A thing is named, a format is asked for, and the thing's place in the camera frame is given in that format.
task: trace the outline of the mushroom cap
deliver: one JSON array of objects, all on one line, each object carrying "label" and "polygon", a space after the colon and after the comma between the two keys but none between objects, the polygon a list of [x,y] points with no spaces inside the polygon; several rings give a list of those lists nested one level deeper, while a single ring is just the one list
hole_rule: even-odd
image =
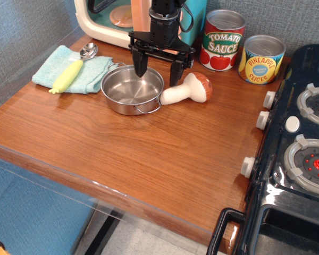
[{"label": "mushroom cap", "polygon": [[199,72],[192,72],[192,74],[195,75],[196,79],[199,80],[203,86],[203,88],[206,91],[206,97],[207,100],[209,100],[212,97],[213,94],[213,86],[212,83],[210,82],[210,80],[207,78],[207,76],[205,76],[202,73]]}]

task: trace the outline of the metal pot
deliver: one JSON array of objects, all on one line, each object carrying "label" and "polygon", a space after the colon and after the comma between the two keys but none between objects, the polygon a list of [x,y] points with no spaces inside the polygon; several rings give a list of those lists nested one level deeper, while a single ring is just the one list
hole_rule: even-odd
[{"label": "metal pot", "polygon": [[160,95],[164,88],[162,76],[152,68],[140,78],[133,65],[119,66],[105,75],[101,82],[109,107],[124,115],[153,113],[160,109]]}]

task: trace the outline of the can label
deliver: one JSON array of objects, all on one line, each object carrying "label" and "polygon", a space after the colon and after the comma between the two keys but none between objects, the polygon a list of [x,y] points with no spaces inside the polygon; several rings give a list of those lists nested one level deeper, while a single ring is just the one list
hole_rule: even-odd
[{"label": "can label", "polygon": [[270,83],[275,80],[283,55],[275,57],[257,56],[244,48],[239,65],[239,74],[244,80],[251,83]]},{"label": "can label", "polygon": [[220,30],[206,21],[200,54],[202,65],[211,70],[226,71],[235,64],[245,27]]}]

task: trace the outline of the tomato sauce can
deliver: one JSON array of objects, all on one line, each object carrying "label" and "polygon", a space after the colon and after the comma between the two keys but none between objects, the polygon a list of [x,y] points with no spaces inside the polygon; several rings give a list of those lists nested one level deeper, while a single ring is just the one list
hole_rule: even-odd
[{"label": "tomato sauce can", "polygon": [[250,83],[267,84],[275,80],[286,45],[273,36],[255,35],[244,44],[239,75]]},{"label": "tomato sauce can", "polygon": [[214,10],[206,15],[200,62],[206,68],[226,71],[234,66],[246,27],[238,12]]}]

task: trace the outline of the gray wall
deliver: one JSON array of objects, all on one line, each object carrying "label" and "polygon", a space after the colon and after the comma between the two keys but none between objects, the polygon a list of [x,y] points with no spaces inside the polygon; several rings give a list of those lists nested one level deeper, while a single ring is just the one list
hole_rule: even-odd
[{"label": "gray wall", "polygon": [[[244,15],[245,39],[257,34],[284,39],[287,56],[302,45],[319,44],[319,0],[208,0],[207,12],[220,8]],[[71,45],[81,35],[73,0],[0,1],[0,104],[31,80],[59,44]]]},{"label": "gray wall", "polygon": [[0,1],[0,105],[77,27],[73,0]]}]

